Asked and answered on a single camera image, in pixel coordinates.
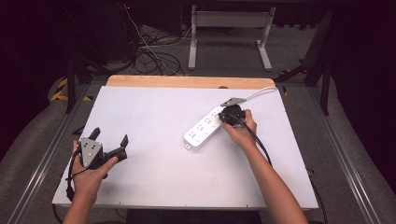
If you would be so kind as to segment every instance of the forearm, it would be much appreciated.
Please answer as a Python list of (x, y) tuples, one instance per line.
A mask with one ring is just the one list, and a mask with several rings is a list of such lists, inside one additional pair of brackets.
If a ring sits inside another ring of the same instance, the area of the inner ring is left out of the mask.
[(268, 211), (275, 223), (307, 223), (305, 215), (285, 182), (257, 147), (243, 148)]
[(64, 224), (87, 224), (93, 204), (93, 200), (75, 197), (64, 218)]

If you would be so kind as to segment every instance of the person's left hand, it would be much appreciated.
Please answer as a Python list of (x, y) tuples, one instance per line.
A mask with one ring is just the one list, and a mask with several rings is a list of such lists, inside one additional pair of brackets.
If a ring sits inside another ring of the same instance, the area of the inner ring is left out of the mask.
[[(73, 153), (78, 148), (78, 141), (74, 141), (73, 143)], [(79, 155), (76, 156), (72, 175), (75, 175), (79, 172), (82, 172), (73, 177), (73, 182), (75, 186), (75, 196), (74, 200), (82, 200), (85, 203), (90, 203), (93, 205), (96, 202), (97, 192), (99, 190), (100, 185), (102, 184), (103, 177), (107, 174), (107, 172), (113, 168), (113, 166), (117, 163), (118, 158), (111, 158), (108, 162), (103, 164), (96, 170), (86, 170), (81, 165), (81, 157)]]

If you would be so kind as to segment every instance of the white power strip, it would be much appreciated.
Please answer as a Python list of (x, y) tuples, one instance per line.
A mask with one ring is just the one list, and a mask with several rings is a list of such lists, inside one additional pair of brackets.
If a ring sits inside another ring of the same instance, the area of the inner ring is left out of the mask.
[(203, 119), (195, 124), (188, 132), (184, 134), (184, 147), (186, 149), (199, 149), (215, 132), (222, 127), (219, 113), (224, 109), (223, 106), (217, 106), (210, 111)]

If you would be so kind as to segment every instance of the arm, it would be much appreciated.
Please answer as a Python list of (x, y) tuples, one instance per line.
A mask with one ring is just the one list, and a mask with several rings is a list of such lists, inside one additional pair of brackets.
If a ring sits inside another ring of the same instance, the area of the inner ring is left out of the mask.
[[(73, 144), (73, 153), (77, 150), (77, 141)], [(91, 209), (96, 202), (97, 192), (102, 184), (103, 177), (117, 163), (117, 157), (110, 159), (107, 163), (96, 170), (87, 170), (73, 177), (75, 195), (72, 205), (67, 211), (64, 223), (86, 224)], [(80, 157), (76, 156), (73, 164), (73, 175), (85, 170), (81, 165)]]
[[(257, 124), (246, 111), (247, 126), (256, 132)], [(268, 211), (275, 223), (307, 223), (305, 215), (289, 190), (267, 159), (256, 146), (256, 141), (245, 128), (233, 128), (224, 123), (224, 130), (242, 148), (256, 177)]]

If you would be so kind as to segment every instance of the white tabletop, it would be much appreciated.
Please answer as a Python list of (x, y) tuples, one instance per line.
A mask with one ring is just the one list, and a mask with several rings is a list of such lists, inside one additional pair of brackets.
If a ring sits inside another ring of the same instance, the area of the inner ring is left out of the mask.
[[(168, 209), (261, 209), (259, 187), (244, 153), (224, 130), (198, 151), (184, 148), (183, 135), (215, 106), (256, 90), (102, 87), (82, 136), (94, 128), (104, 152), (128, 134), (128, 159), (108, 174), (95, 206)], [(258, 123), (257, 135), (274, 168), (302, 208), (318, 208), (278, 91), (241, 104)], [(68, 167), (63, 179), (66, 179)], [(62, 181), (54, 204), (70, 205)]]

